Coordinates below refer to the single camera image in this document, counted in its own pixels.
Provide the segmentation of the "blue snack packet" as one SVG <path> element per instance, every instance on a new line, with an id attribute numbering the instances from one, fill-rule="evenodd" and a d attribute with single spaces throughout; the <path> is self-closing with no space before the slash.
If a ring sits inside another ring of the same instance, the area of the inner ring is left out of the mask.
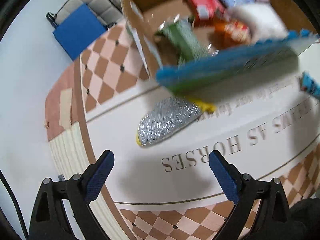
<path id="1" fill-rule="evenodd" d="M 300 90 L 310 96 L 320 99 L 320 86 L 307 72 L 303 72 L 300 78 Z"/>

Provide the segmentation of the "green packet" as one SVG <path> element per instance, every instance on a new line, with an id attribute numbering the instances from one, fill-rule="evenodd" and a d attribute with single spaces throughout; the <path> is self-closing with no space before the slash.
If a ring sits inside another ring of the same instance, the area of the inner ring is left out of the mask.
<path id="1" fill-rule="evenodd" d="M 155 36 L 165 37 L 174 47 L 178 55 L 178 66 L 209 56 L 208 49 L 193 34 L 193 29 L 186 20 L 163 22 Z"/>

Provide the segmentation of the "open cardboard box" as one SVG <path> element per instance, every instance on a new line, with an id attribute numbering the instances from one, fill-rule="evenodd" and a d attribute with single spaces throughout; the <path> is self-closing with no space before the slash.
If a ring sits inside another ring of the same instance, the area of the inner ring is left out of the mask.
<path id="1" fill-rule="evenodd" d="M 120 0 L 146 72 L 182 94 L 299 55 L 319 24 L 298 0 Z"/>

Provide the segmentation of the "silver sparkly yellow scrubber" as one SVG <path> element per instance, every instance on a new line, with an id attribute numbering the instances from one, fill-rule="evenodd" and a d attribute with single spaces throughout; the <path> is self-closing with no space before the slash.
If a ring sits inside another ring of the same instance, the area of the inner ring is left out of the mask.
<path id="1" fill-rule="evenodd" d="M 136 142 L 140 147 L 156 145 L 186 128 L 204 112 L 210 114 L 215 111 L 214 104 L 189 96 L 165 98 L 141 118 Z"/>

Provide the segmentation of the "white soft cloth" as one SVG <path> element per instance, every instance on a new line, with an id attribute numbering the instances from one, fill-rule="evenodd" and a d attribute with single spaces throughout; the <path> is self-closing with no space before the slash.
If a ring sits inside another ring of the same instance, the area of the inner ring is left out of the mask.
<path id="1" fill-rule="evenodd" d="M 284 22 L 269 3 L 237 5 L 227 9 L 227 13 L 249 27 L 251 44 L 284 39 L 289 34 Z"/>

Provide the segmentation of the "red mesh packet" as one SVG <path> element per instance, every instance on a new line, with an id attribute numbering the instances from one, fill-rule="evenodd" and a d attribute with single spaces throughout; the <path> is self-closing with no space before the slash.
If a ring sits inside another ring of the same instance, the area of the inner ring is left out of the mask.
<path id="1" fill-rule="evenodd" d="M 183 0 L 194 17 L 194 27 L 213 26 L 223 21 L 225 7 L 219 0 Z"/>

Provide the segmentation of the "orange snack packet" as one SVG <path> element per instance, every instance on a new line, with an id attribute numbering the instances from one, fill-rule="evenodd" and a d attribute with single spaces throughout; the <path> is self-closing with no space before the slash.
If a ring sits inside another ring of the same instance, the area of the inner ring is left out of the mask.
<path id="1" fill-rule="evenodd" d="M 249 27 L 240 21 L 217 23 L 214 25 L 214 34 L 222 49 L 251 42 Z"/>

